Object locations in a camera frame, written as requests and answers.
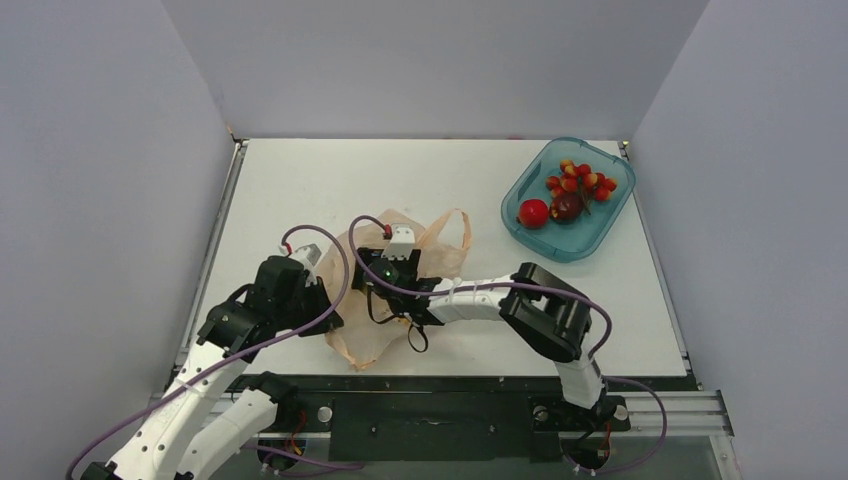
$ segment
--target white tabletop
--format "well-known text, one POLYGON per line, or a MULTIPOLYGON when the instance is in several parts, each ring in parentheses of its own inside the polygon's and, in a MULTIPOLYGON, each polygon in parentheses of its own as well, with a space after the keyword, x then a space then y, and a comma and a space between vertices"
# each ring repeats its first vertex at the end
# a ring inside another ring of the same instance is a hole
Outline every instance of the white tabletop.
MULTIPOLYGON (((598 353, 606 375, 682 376, 685 368, 636 204, 631 197, 600 247, 583 260, 560 264, 515 241, 500 218, 501 200, 546 141, 537 140, 310 140, 250 141, 201 308, 202 317, 259 264, 278 253, 289 227, 321 225, 334 234, 354 216, 387 208, 429 225, 447 209, 471 216, 474 245, 464 279, 492 278, 536 262, 607 309, 613 332, 598 353)), ((615 142, 591 142, 618 155, 615 142)), ((459 224, 445 230, 458 238, 459 224)), ((330 242, 317 234, 294 246, 330 242)), ((593 313, 590 344, 603 331, 593 313)), ((504 323, 456 322, 427 330, 430 348, 413 352, 402 338, 362 375, 556 375, 504 323)), ((260 352, 248 373, 354 374, 322 336, 294 337, 260 352)))

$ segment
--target gray wall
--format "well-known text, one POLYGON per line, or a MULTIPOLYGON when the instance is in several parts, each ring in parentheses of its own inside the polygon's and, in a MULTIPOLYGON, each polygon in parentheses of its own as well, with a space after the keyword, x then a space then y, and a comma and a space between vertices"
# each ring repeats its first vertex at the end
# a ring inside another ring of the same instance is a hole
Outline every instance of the gray wall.
POLYGON ((56 479, 161 388, 232 142, 155 0, 3 2, 0 65, 0 468, 56 479))
POLYGON ((163 0, 241 137, 630 138, 707 0, 163 0))
POLYGON ((712 0, 633 139, 746 479, 846 478, 848 2, 712 0))

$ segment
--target blue plastic container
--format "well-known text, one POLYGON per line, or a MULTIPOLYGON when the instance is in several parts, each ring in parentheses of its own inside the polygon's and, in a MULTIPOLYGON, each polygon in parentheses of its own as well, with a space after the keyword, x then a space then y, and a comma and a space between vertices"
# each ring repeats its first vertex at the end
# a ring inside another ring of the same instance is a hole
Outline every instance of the blue plastic container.
POLYGON ((506 194, 501 204, 501 218, 512 236, 527 248, 556 262, 573 262, 598 248, 633 192, 635 183, 633 169, 624 160, 578 138, 557 138, 545 145, 506 194), (606 202, 592 202, 589 206, 592 214, 584 211, 571 223, 548 221, 538 230, 522 227, 517 221, 521 203, 539 198, 550 204, 551 194, 545 187, 545 179, 562 174, 559 164, 565 158, 573 160, 575 165, 589 164, 593 172, 615 178, 618 187, 612 197, 606 202))

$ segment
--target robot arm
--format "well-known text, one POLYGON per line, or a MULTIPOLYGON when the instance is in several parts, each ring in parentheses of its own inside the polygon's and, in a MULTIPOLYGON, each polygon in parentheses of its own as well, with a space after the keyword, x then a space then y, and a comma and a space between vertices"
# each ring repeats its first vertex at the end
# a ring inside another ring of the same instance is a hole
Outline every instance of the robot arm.
MULTIPOLYGON (((393 225, 392 229, 402 229, 393 225)), ((604 381, 594 359, 584 345, 591 327, 589 308, 581 302, 518 288, 478 289, 491 283, 529 283, 569 291, 579 291, 534 263, 524 263, 511 275, 483 281, 418 278, 420 250, 409 239, 391 237, 385 250, 359 248, 357 253, 368 269, 385 282, 418 292, 447 291, 438 297, 399 294, 374 282, 357 265, 353 288, 386 300, 392 313, 405 317, 418 327, 446 325, 459 320, 501 320, 509 324, 538 354, 554 362, 564 399, 587 410, 598 422, 610 416, 614 406, 606 403, 604 381)))
MULTIPOLYGON (((588 358, 584 341, 591 326, 589 309, 582 303, 553 294, 520 288, 476 289, 483 282, 417 278, 420 250, 412 230, 392 225, 385 250, 357 252, 368 269, 390 284, 417 292, 449 291, 438 297, 398 294, 376 284, 357 265, 353 288, 365 288, 384 298, 392 312, 414 325, 445 325, 466 319, 507 322, 533 350, 556 365, 564 399, 584 409, 599 425, 612 417, 615 405, 606 401, 600 369, 588 358)), ((283 330, 305 325, 327 310, 330 301, 312 268, 320 252, 314 245, 262 263, 253 284, 240 288, 212 308, 198 332, 183 368, 166 392, 173 392, 222 358, 242 352, 283 330)), ((580 292, 536 264, 524 263, 508 276, 486 281, 517 282, 580 292)), ((338 314, 302 332, 317 335, 343 325, 338 314)), ((296 389, 271 374, 248 390, 233 407, 197 433, 226 388, 253 361, 244 356, 188 388, 172 402, 155 410, 127 444, 108 463, 92 463, 82 480, 172 480, 208 478, 229 455, 259 431, 291 418, 296 389)))
MULTIPOLYGON (((188 352, 185 364, 166 395, 222 358, 270 340, 316 318, 330 306, 320 278, 312 274, 320 251, 302 247, 288 256, 272 256, 262 263, 254 283, 238 289, 211 309, 188 352)), ((338 314, 306 330, 301 336, 326 333, 343 324, 338 314)), ((177 474, 208 475, 246 440, 274 423, 279 408, 291 400, 283 386, 256 385, 244 400, 217 419, 197 437, 203 421, 227 387, 253 361, 247 355, 220 368, 154 411, 108 463, 92 463, 83 480, 173 480, 177 474)))

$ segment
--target bolt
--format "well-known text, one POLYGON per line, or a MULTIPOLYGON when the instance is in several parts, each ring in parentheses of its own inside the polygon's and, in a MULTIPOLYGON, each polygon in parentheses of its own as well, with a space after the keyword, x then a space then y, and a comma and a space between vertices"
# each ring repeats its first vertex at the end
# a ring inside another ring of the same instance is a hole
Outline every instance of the bolt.
POLYGON ((330 407, 321 407, 318 409, 318 421, 327 423, 333 418, 333 409, 330 407))
POLYGON ((539 405, 533 409, 533 418, 537 422, 546 422, 548 420, 548 409, 539 405))

